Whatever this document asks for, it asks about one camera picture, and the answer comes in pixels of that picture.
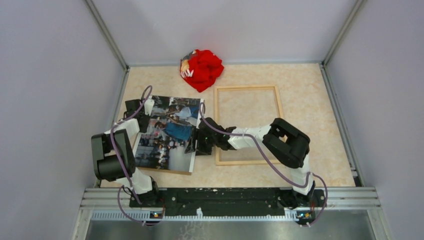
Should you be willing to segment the brown cardboard backing board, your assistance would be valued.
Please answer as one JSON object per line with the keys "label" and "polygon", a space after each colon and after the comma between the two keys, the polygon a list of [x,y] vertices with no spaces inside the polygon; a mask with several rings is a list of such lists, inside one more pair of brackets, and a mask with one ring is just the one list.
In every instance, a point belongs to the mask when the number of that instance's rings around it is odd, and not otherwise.
{"label": "brown cardboard backing board", "polygon": [[169,136],[139,132],[135,137],[133,155],[139,168],[173,174],[191,175],[195,153],[187,152],[188,143]]}

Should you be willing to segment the printed colour photo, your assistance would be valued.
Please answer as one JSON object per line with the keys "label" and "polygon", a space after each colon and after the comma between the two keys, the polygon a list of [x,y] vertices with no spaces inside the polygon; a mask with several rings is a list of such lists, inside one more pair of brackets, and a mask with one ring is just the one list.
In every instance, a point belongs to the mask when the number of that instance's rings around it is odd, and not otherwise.
{"label": "printed colour photo", "polygon": [[169,136],[188,144],[192,131],[200,124],[199,109],[202,98],[152,95],[154,107],[146,133]]}

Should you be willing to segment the light wooden picture frame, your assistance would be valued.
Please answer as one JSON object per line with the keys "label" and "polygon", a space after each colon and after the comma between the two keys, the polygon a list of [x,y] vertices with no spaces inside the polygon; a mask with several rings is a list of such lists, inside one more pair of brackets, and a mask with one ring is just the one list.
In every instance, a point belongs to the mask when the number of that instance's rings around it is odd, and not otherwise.
{"label": "light wooden picture frame", "polygon": [[[213,119],[224,128],[257,128],[282,118],[283,108],[276,85],[217,86],[214,89]],[[241,150],[215,149],[220,167],[265,165],[256,147]]]}

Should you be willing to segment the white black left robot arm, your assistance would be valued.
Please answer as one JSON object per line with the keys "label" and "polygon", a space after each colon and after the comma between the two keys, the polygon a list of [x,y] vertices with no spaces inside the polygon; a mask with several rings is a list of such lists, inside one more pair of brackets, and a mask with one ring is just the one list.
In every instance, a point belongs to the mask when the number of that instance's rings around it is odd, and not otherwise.
{"label": "white black left robot arm", "polygon": [[154,207],[160,193],[154,179],[136,167],[130,138],[147,130],[148,115],[141,100],[125,102],[123,119],[104,133],[91,137],[93,171],[98,180],[116,182],[130,191],[134,204]]}

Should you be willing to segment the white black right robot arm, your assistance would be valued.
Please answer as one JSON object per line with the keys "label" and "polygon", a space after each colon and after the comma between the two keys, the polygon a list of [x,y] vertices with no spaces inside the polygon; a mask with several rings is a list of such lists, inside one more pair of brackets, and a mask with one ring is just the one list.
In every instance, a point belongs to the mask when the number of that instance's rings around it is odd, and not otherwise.
{"label": "white black right robot arm", "polygon": [[207,117],[193,128],[185,152],[210,155],[213,147],[223,151],[256,148],[265,162],[292,186],[279,193],[278,202],[289,209],[314,209],[326,207],[327,191],[316,190],[309,164],[310,141],[305,133],[282,118],[260,127],[224,128]]}

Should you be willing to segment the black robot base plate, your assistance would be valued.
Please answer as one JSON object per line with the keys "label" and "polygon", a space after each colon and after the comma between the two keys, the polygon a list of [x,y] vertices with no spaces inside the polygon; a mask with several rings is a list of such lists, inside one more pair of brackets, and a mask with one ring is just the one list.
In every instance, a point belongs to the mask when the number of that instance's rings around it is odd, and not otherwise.
{"label": "black robot base plate", "polygon": [[306,195],[290,187],[217,187],[217,188],[159,188],[148,193],[130,195],[130,206],[174,207],[178,204],[261,204],[268,208],[322,207],[326,194],[313,188]]}

